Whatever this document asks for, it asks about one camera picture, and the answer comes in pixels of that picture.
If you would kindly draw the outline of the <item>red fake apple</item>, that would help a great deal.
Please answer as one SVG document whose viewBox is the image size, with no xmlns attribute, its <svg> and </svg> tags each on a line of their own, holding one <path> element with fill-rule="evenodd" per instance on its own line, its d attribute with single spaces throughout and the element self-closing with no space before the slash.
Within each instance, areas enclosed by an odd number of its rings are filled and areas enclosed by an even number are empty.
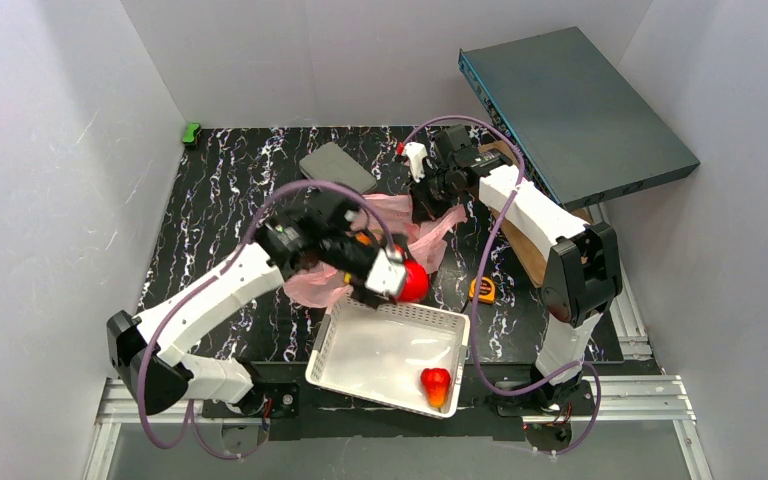
<svg viewBox="0 0 768 480">
<path fill-rule="evenodd" d="M 397 296 L 402 303 L 418 303 L 425 299 L 431 286 L 425 268 L 413 259 L 404 262 L 406 270 L 405 283 Z"/>
</svg>

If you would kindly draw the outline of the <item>red fake pear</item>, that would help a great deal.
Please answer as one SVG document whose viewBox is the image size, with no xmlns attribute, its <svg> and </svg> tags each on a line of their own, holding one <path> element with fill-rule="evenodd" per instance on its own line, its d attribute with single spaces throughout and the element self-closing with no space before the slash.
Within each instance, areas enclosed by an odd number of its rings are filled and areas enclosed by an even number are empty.
<svg viewBox="0 0 768 480">
<path fill-rule="evenodd" d="M 447 401 L 451 383 L 449 371 L 439 367 L 423 369 L 420 373 L 420 383 L 429 405 L 442 409 Z"/>
</svg>

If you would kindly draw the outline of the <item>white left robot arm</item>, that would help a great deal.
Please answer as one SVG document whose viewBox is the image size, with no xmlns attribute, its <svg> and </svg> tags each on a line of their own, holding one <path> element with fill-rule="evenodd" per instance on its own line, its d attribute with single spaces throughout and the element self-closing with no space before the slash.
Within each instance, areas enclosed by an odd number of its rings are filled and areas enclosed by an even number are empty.
<svg viewBox="0 0 768 480">
<path fill-rule="evenodd" d="M 250 368 L 190 349 L 302 270 L 324 263 L 349 274 L 374 301 L 395 299 L 405 284 L 403 257 L 351 235 L 359 211 L 337 193 L 315 192 L 302 206 L 271 214 L 252 242 L 171 299 L 136 315 L 113 314 L 106 322 L 110 362 L 144 413 L 161 413 L 182 399 L 240 402 L 255 385 Z"/>
</svg>

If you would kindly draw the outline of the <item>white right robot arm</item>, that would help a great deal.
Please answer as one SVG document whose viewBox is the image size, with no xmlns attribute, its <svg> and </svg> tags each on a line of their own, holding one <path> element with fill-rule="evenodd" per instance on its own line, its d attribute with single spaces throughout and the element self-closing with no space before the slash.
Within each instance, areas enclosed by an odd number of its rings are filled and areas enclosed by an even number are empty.
<svg viewBox="0 0 768 480">
<path fill-rule="evenodd" d="M 581 378 L 592 332 L 623 283 L 617 236 L 605 222 L 589 224 L 525 179 L 525 163 L 494 148 L 482 151 L 455 125 L 433 139 L 434 154 L 418 142 L 399 144 L 410 168 L 413 220 L 436 220 L 465 192 L 509 222 L 545 261 L 540 296 L 549 317 L 531 383 L 517 390 L 490 384 L 499 396 L 527 396 L 542 407 L 564 401 Z"/>
</svg>

